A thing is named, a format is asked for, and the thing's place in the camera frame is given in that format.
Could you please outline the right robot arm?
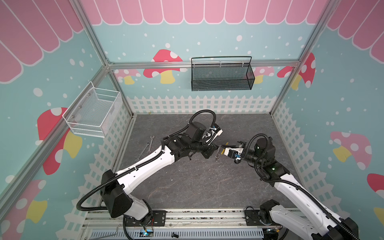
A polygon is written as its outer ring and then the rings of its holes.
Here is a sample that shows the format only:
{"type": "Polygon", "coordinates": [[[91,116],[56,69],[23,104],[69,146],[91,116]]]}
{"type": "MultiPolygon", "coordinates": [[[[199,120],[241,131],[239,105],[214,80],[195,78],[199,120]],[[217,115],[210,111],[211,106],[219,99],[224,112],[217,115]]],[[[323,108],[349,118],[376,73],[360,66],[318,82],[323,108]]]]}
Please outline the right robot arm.
{"type": "Polygon", "coordinates": [[[219,156],[225,155],[236,164],[248,162],[261,181],[285,195],[304,214],[299,217],[277,201],[269,200],[260,206],[260,222],[280,224],[304,240],[357,240],[357,223],[351,218],[342,218],[319,202],[276,160],[275,154],[273,139],[265,134],[257,134],[238,147],[221,145],[218,151],[219,156]]]}

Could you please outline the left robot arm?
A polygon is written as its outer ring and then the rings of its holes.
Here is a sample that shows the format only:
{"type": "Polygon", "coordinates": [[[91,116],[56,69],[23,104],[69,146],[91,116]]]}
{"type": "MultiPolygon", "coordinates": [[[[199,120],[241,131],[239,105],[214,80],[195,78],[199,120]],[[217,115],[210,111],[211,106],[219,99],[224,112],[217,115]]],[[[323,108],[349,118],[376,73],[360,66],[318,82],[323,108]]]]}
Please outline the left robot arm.
{"type": "Polygon", "coordinates": [[[111,170],[103,173],[101,184],[80,198],[77,210],[107,210],[111,218],[128,216],[138,221],[150,217],[149,205],[145,200],[132,196],[133,190],[180,159],[191,159],[196,153],[210,158],[219,148],[214,140],[223,132],[216,119],[212,110],[194,113],[184,128],[162,138],[161,145],[145,158],[116,173],[111,170]]]}

